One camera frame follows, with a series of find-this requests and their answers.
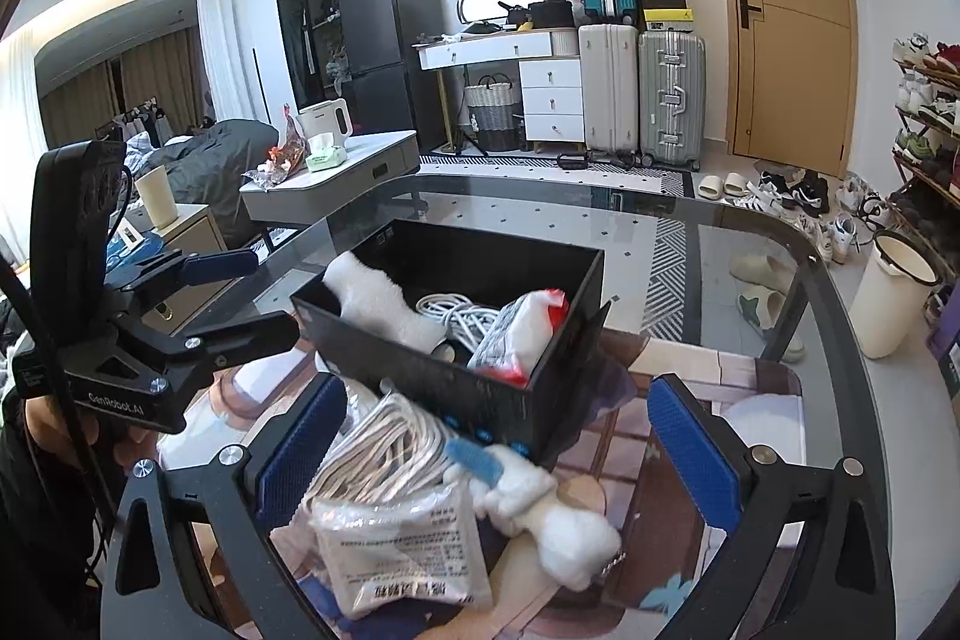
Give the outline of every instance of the wooden door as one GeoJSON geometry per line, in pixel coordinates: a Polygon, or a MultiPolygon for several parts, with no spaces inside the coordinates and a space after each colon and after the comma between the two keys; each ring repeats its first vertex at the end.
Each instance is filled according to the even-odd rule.
{"type": "Polygon", "coordinates": [[[728,6],[733,152],[842,175],[856,96],[853,0],[728,6]]]}

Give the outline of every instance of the gray blanket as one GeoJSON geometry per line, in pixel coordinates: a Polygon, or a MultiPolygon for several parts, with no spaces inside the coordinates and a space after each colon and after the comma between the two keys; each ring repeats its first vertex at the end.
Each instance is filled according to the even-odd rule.
{"type": "Polygon", "coordinates": [[[177,204],[208,204],[227,247],[243,247],[258,232],[240,199],[243,172],[267,160],[277,129],[259,121],[220,121],[187,142],[151,154],[144,172],[164,167],[177,204]]]}

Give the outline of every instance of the red and white package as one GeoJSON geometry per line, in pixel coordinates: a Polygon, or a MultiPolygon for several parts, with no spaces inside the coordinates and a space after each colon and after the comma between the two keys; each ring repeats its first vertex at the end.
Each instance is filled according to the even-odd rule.
{"type": "Polygon", "coordinates": [[[526,386],[569,309],[563,290],[525,293],[496,316],[467,368],[514,386],[526,386]]]}

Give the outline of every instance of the drawer handle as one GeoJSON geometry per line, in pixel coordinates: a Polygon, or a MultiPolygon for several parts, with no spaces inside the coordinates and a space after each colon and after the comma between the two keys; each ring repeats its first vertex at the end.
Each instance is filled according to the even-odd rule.
{"type": "Polygon", "coordinates": [[[167,307],[166,302],[160,302],[154,309],[162,319],[173,320],[174,311],[167,307]]]}

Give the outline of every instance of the cup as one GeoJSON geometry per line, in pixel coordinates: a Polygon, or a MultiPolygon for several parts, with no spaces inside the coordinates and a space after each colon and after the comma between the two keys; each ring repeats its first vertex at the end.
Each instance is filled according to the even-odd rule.
{"type": "Polygon", "coordinates": [[[167,172],[163,167],[157,167],[136,180],[136,189],[157,231],[174,223],[176,202],[174,202],[173,191],[170,190],[167,172]]]}

